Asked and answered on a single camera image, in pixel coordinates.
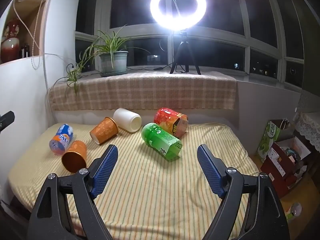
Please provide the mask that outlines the blue orange soda cup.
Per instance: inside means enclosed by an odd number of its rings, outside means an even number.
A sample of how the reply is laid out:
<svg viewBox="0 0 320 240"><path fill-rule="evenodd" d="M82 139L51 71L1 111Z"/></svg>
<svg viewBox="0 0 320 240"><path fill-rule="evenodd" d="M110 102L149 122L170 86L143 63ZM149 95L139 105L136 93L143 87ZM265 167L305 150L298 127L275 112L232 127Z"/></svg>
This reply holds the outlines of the blue orange soda cup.
<svg viewBox="0 0 320 240"><path fill-rule="evenodd" d="M49 148L55 155L63 155L73 139L73 128L63 124L49 142Z"/></svg>

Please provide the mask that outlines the orange paper cup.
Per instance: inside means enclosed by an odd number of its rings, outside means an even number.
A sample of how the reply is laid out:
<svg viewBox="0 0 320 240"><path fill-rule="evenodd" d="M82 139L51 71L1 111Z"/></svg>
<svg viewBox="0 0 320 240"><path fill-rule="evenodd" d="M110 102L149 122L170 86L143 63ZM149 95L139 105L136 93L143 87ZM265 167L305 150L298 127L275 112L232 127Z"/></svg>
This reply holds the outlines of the orange paper cup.
<svg viewBox="0 0 320 240"><path fill-rule="evenodd" d="M117 135L118 132L119 130L116 122L112 118L106 117L90 131L90 136L96 144L102 145Z"/></svg>

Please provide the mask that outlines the green paper cup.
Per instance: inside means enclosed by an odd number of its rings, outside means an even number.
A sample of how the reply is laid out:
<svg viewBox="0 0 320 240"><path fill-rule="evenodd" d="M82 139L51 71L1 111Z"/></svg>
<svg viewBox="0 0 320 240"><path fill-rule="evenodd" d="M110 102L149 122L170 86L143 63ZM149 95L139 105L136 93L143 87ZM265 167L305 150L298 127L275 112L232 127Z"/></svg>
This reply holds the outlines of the green paper cup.
<svg viewBox="0 0 320 240"><path fill-rule="evenodd" d="M144 142L156 150L167 161L179 158L182 142L177 137L166 132L156 123L146 124L141 131Z"/></svg>

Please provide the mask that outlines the white plastic cup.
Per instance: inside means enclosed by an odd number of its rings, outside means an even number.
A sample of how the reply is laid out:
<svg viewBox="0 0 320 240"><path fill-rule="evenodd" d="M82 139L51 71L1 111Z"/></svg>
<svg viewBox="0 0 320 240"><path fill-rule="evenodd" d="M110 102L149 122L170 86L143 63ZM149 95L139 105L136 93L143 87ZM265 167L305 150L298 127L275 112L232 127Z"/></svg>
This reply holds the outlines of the white plastic cup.
<svg viewBox="0 0 320 240"><path fill-rule="evenodd" d="M137 132L142 125L142 119L139 114L124 108L117 109L113 114L113 119L120 128L130 133Z"/></svg>

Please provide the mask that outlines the red snack cup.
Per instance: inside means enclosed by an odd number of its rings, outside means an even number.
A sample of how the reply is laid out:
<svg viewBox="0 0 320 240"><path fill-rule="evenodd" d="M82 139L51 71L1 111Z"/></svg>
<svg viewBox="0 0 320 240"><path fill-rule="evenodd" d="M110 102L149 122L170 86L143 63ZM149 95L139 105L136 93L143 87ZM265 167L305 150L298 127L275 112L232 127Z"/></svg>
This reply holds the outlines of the red snack cup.
<svg viewBox="0 0 320 240"><path fill-rule="evenodd" d="M160 108L154 116L154 123L171 135L181 139L188 127L188 117L169 108Z"/></svg>

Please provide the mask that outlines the yellow striped mattress cover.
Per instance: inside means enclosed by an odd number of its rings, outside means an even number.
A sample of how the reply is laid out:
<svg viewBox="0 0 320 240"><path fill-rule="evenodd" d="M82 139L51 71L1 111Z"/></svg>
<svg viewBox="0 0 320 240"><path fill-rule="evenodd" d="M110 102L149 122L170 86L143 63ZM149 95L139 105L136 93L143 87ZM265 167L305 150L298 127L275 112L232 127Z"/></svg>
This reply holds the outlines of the yellow striped mattress cover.
<svg viewBox="0 0 320 240"><path fill-rule="evenodd" d="M99 146L89 132L93 125L70 124L75 140L87 145L87 165L109 144L118 148L118 161L96 206L114 239L202 239L221 199L212 193L197 160L197 148L206 144L227 167L257 176L257 166L233 131L222 124L190 125L181 139L175 161L165 160L147 146L140 131L119 134ZM47 129L9 172L9 184L29 211L46 176L66 176L61 158L49 150L49 140L61 124Z"/></svg>

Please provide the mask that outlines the red cardboard box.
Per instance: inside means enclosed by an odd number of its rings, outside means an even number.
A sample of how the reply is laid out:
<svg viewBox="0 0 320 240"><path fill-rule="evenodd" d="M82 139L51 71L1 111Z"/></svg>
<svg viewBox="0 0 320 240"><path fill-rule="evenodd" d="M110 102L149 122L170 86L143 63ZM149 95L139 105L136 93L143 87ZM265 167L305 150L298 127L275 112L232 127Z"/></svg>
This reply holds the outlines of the red cardboard box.
<svg viewBox="0 0 320 240"><path fill-rule="evenodd" d="M269 176L279 198L287 195L308 169L311 151L298 138L274 142L266 154L261 171Z"/></svg>

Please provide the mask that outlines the plaid checkered blanket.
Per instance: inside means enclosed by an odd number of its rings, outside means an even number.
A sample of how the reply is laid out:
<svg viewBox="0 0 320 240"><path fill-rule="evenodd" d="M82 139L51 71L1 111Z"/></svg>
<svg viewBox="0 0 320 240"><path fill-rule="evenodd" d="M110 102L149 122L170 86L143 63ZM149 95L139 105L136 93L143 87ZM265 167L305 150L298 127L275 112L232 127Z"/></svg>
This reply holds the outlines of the plaid checkered blanket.
<svg viewBox="0 0 320 240"><path fill-rule="evenodd" d="M58 82L48 92L54 111L178 109L233 110L237 80L219 72L207 75L130 73Z"/></svg>

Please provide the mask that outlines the white lace cloth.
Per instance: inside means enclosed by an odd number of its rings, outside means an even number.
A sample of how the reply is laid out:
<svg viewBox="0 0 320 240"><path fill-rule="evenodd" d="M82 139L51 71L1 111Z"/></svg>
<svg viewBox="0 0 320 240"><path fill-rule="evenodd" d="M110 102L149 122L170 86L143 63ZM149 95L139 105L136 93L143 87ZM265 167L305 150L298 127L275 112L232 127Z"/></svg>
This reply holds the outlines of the white lace cloth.
<svg viewBox="0 0 320 240"><path fill-rule="evenodd" d="M295 116L295 130L310 141L310 144L317 151L320 151L319 112L297 113Z"/></svg>

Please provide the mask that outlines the green plant pot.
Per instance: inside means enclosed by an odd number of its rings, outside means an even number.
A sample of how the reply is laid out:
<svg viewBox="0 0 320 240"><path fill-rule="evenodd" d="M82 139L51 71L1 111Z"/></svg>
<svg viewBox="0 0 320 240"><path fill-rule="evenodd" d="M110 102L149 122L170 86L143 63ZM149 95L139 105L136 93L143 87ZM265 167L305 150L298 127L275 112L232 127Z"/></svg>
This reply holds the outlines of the green plant pot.
<svg viewBox="0 0 320 240"><path fill-rule="evenodd" d="M113 55L110 53L101 54L101 77L126 74L128 53L128 51L116 51Z"/></svg>

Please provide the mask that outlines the black tripod stand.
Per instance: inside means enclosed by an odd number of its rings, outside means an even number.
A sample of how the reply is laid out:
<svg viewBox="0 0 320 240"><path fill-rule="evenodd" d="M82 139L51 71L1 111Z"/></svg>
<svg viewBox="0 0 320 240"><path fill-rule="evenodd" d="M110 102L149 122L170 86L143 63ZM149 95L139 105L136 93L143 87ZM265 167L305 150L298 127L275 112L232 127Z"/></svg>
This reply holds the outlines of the black tripod stand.
<svg viewBox="0 0 320 240"><path fill-rule="evenodd" d="M178 46L177 53L174 56L174 61L171 65L170 74L176 71L177 66L181 66L182 73L189 72L189 66L194 66L198 75L201 75L199 65L195 61L195 56L188 42L187 32L181 31L181 43Z"/></svg>

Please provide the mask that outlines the spider plant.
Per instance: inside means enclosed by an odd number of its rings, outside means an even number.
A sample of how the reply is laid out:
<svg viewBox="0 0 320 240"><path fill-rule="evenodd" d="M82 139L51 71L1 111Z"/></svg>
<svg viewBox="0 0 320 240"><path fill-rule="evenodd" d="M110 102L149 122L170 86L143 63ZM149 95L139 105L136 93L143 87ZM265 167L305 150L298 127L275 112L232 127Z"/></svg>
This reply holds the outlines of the spider plant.
<svg viewBox="0 0 320 240"><path fill-rule="evenodd" d="M82 71L85 67L94 62L101 54L110 53L113 55L116 51L128 51L130 49L127 43L132 40L132 37L122 37L118 31L105 32L98 31L94 36L93 42L82 52L79 53L79 61L76 63L69 63L66 66L66 75L57 79L52 85L52 88L60 81L64 81L68 88L73 88L75 94L79 90L78 81L81 79Z"/></svg>

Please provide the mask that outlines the red white vase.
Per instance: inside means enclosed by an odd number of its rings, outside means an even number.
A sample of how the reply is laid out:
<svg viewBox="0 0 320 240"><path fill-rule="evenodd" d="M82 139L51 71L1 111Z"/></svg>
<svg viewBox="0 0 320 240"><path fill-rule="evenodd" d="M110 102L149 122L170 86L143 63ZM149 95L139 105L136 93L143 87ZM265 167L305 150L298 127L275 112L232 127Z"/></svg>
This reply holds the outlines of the red white vase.
<svg viewBox="0 0 320 240"><path fill-rule="evenodd" d="M7 23L4 28L4 41L1 43L1 63L18 59L20 51L20 21L15 18Z"/></svg>

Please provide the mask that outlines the wooden shelf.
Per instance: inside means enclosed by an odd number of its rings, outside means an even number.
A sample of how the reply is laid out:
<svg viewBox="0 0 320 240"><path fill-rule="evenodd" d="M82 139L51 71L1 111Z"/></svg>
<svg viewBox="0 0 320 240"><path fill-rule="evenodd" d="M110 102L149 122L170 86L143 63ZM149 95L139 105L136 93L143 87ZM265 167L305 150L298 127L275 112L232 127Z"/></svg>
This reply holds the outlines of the wooden shelf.
<svg viewBox="0 0 320 240"><path fill-rule="evenodd" d="M18 59L43 55L44 29L49 2L50 0L11 0L3 12L1 43L4 41L3 33L7 23L15 18L20 21Z"/></svg>

